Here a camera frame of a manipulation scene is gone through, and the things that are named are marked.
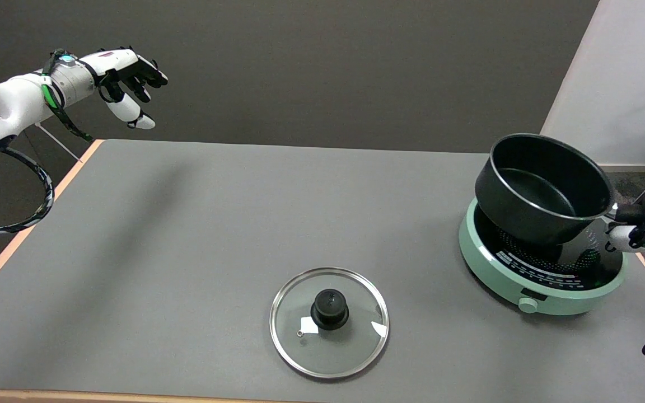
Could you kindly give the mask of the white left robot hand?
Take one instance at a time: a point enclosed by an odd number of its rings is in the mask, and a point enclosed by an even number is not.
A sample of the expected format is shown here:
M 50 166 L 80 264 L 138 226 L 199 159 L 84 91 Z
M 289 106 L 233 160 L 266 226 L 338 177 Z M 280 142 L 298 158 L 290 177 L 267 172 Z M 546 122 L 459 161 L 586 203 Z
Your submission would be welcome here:
M 93 85 L 108 109 L 130 129 L 151 130 L 156 126 L 140 106 L 151 102 L 148 87 L 160 88 L 169 79 L 154 60 L 137 54 L 132 48 L 118 48 L 80 57 L 78 63 L 92 75 Z

